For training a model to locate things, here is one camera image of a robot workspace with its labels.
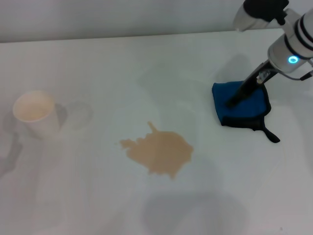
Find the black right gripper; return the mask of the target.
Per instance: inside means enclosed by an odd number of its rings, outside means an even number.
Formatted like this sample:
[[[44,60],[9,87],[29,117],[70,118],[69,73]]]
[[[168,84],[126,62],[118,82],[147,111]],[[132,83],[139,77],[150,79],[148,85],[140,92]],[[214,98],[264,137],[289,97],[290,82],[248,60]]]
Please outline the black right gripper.
[[[277,74],[277,69],[266,60],[260,64],[243,82],[240,84],[235,94],[226,102],[226,106],[236,106],[249,98],[261,85]]]

